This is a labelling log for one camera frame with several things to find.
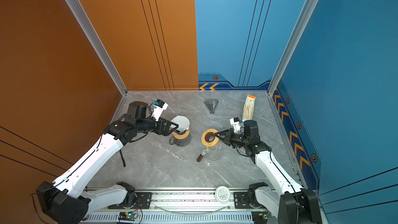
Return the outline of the white paper coffee filter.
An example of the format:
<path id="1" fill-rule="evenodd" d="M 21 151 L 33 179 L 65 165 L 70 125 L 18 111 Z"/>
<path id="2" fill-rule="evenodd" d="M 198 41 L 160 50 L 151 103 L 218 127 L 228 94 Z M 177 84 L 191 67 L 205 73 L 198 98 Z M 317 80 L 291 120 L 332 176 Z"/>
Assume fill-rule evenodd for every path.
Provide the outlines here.
<path id="1" fill-rule="evenodd" d="M 176 133 L 185 132 L 189 129 L 190 121 L 185 116 L 176 116 L 172 119 L 172 122 L 178 125 L 178 128 L 174 131 Z"/>

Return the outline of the bamboo dripper ring stand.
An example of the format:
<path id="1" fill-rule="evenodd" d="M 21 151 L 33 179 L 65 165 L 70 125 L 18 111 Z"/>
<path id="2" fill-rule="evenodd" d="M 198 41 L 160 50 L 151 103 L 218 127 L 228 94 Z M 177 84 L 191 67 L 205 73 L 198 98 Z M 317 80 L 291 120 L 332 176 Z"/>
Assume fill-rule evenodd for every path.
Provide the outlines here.
<path id="1" fill-rule="evenodd" d="M 178 139 L 178 140 L 184 140 L 184 139 L 186 139 L 189 135 L 190 135 L 190 130 L 189 130 L 189 129 L 187 129 L 187 130 L 185 130 L 185 131 L 183 131 L 183 132 L 179 132 L 179 133 L 173 132 L 173 137 L 176 138 L 176 139 Z"/>

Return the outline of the ribbed glass coffee server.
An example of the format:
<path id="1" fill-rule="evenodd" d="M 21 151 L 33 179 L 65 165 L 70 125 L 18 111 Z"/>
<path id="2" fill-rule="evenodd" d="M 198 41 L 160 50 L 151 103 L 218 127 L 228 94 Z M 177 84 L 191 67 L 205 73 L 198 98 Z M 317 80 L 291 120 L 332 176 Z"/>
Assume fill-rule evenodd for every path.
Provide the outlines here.
<path id="1" fill-rule="evenodd" d="M 169 144 L 170 145 L 176 145 L 176 146 L 179 146 L 179 147 L 187 146 L 190 142 L 191 142 L 191 136 L 190 135 L 187 136 L 184 139 L 178 139 L 178 138 L 176 138 L 174 136 L 169 139 Z"/>

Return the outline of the orange coffee filter pack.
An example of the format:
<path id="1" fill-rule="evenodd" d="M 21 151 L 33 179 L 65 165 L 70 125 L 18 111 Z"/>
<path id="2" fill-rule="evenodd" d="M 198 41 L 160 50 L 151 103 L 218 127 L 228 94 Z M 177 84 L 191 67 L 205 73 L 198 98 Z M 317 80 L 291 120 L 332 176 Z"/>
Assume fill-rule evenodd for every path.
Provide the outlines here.
<path id="1" fill-rule="evenodd" d="M 252 120 L 254 115 L 255 100 L 256 100 L 255 96 L 247 95 L 242 115 L 243 121 Z"/>

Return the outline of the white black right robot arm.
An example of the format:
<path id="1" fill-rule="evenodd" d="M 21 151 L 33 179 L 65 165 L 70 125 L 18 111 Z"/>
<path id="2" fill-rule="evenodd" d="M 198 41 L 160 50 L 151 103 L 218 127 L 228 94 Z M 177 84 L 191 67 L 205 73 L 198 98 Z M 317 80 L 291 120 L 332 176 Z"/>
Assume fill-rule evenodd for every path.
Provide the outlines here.
<path id="1" fill-rule="evenodd" d="M 235 149 L 244 148 L 247 157 L 266 175 L 274 190 L 263 183 L 249 186 L 250 203 L 264 206 L 279 224 L 321 224 L 319 200 L 315 192 L 296 182 L 278 163 L 272 149 L 259 135 L 233 129 L 216 132 L 215 136 Z"/>

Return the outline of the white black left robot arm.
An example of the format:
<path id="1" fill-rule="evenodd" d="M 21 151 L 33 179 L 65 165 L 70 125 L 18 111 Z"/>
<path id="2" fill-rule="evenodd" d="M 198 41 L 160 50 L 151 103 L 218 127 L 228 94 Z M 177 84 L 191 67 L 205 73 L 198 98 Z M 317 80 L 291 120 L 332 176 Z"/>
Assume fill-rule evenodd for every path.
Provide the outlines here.
<path id="1" fill-rule="evenodd" d="M 98 141 L 65 173 L 36 190 L 40 208 L 58 224 L 78 224 L 88 214 L 110 205 L 133 203 L 135 189 L 120 182 L 109 188 L 85 193 L 84 189 L 103 165 L 126 144 L 138 141 L 137 134 L 153 132 L 168 136 L 178 124 L 159 118 L 117 120 L 107 126 Z"/>

